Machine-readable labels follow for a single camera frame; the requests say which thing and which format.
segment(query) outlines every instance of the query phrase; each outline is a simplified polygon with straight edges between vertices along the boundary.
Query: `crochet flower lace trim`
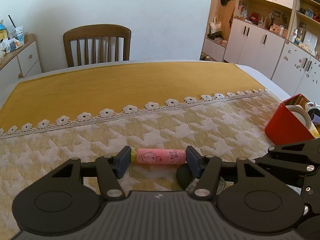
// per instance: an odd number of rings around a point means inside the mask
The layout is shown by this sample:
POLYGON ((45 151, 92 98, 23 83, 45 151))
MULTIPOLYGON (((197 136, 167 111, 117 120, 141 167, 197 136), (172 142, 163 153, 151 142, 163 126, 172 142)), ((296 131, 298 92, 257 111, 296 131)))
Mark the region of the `crochet flower lace trim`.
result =
POLYGON ((31 123, 26 123, 18 130, 17 126, 12 126, 7 132, 0 128, 0 139, 10 138, 19 135, 27 135, 32 133, 46 132, 52 130, 58 130, 63 128, 75 127, 80 125, 87 125, 98 122, 108 122, 126 117, 141 116, 145 114, 153 114, 164 112, 168 110, 177 110, 185 107, 197 106, 202 104, 212 104, 215 102, 228 101, 231 99, 255 97, 259 95, 269 94, 270 92, 265 89, 259 90, 246 90, 245 92, 237 91, 234 93, 214 94, 214 95, 202 95, 198 100, 194 97, 186 97, 183 103, 179 103, 178 100, 169 98, 166 100, 165 106, 160 106, 158 103, 148 102, 145 104, 144 109, 138 109, 136 106, 128 105, 123 108, 121 113, 115 113, 114 110, 105 108, 99 112, 98 116, 92 116, 90 113, 81 113, 77 116, 77 119, 70 120, 68 116, 61 116, 55 123, 51 124, 49 120, 42 120, 36 127, 32 127, 31 123))

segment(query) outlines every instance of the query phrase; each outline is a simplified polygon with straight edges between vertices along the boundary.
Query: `wooden chair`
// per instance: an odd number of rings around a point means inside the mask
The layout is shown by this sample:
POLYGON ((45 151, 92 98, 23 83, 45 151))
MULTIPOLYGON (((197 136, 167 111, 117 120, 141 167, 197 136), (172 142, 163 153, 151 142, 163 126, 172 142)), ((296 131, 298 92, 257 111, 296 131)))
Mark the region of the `wooden chair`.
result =
POLYGON ((103 37, 108 37, 107 61, 111 62, 111 37, 116 37, 115 61, 119 61, 119 38, 124 38, 123 42, 123 60, 129 60, 131 30, 127 27, 114 24, 96 24, 86 25, 67 31, 63 35, 63 43, 66 51, 69 67, 74 66, 71 41, 77 41, 77 61, 81 62, 80 39, 84 39, 84 64, 89 64, 88 38, 92 38, 92 64, 97 63, 96 59, 96 37, 100 37, 100 62, 104 62, 103 55, 103 37))

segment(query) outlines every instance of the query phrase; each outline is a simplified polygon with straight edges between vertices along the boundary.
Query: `drawer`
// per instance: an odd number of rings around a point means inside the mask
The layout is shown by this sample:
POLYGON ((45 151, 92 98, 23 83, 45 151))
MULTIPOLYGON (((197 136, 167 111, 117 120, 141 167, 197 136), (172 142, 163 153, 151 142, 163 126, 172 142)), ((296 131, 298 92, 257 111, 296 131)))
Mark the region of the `drawer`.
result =
POLYGON ((41 74, 41 67, 40 67, 40 62, 39 60, 33 65, 33 67, 29 70, 29 72, 27 73, 27 75, 25 75, 25 77, 31 77, 34 75, 38 75, 41 74))
POLYGON ((202 52, 214 58, 216 61, 219 61, 219 62, 223 61, 223 56, 225 51, 226 51, 225 47, 209 39, 206 39, 206 38, 204 39, 202 52))
POLYGON ((20 68, 17 57, 10 60, 0 70, 0 92, 9 84, 18 81, 20 74, 20 68))
POLYGON ((18 59, 23 76, 25 76, 31 67, 39 59, 36 42, 34 41, 28 47, 18 54, 18 59))

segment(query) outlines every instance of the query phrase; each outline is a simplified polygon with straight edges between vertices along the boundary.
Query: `cabinet handle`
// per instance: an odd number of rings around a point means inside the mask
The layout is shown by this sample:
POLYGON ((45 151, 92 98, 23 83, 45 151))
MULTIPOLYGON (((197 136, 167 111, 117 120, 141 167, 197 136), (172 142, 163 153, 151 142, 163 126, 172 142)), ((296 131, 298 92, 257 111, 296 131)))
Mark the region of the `cabinet handle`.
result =
POLYGON ((303 68, 306 66, 307 61, 308 61, 308 59, 306 59, 306 62, 304 63, 303 68))
POLYGON ((307 70, 307 71, 309 71, 309 69, 310 69, 310 67, 311 67, 311 64, 312 64, 312 61, 310 61, 310 65, 309 65, 309 67, 308 67, 308 70, 307 70))

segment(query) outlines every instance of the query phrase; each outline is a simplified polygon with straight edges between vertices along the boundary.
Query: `red box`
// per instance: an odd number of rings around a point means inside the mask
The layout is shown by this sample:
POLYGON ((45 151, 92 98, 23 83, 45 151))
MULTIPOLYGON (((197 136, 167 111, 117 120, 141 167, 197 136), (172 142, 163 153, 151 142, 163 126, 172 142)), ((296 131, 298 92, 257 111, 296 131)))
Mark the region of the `red box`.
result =
POLYGON ((275 145, 289 144, 314 139, 308 129, 291 113, 286 106, 301 105, 309 102, 302 94, 283 101, 271 117, 265 133, 275 145))

